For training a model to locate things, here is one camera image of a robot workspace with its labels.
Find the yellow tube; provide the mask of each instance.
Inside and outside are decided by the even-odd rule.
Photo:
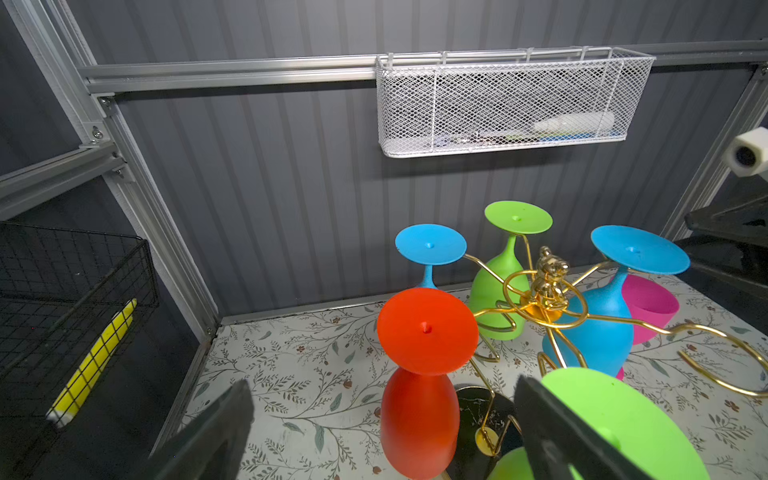
[[[104,332],[91,347],[91,351],[85,355],[85,359],[78,370],[67,382],[67,386],[61,391],[46,417],[57,427],[67,425],[78,414],[88,394],[96,385],[99,375],[104,371],[112,353],[118,347],[118,343],[125,337],[128,327],[134,321],[134,308],[136,299],[125,304],[122,311],[112,317]]]

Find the white mesh basket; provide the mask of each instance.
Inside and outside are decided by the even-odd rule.
[[[381,55],[389,157],[621,141],[655,57],[612,47]]]

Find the gold bear figurine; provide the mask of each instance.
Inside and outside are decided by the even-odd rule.
[[[568,274],[568,262],[552,254],[549,247],[539,249],[536,277],[531,284],[534,300],[546,309],[562,310],[568,306],[565,298],[567,287],[563,277]]]

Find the black wire basket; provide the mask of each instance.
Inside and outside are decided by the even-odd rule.
[[[159,304],[139,237],[0,222],[0,478],[27,478]]]

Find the floral tablecloth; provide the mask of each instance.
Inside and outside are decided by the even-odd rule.
[[[611,274],[597,272],[582,289],[603,286]],[[714,326],[768,353],[764,334],[686,283],[673,276],[647,277],[679,299],[672,324]],[[467,290],[453,294],[468,298]],[[376,335],[381,307],[373,303],[220,328],[184,423],[233,382],[246,379],[255,418],[238,479],[402,478],[379,444],[379,404],[396,368]],[[508,397],[519,375],[540,376],[536,354],[542,331],[530,323],[525,328],[514,341],[495,342],[501,363],[482,366]],[[657,336],[633,348],[624,381],[680,426],[712,478],[768,478],[768,401],[720,388],[677,356],[685,349],[738,386],[765,388],[756,362],[734,347],[706,333]],[[481,385],[468,367],[451,377],[454,383]]]

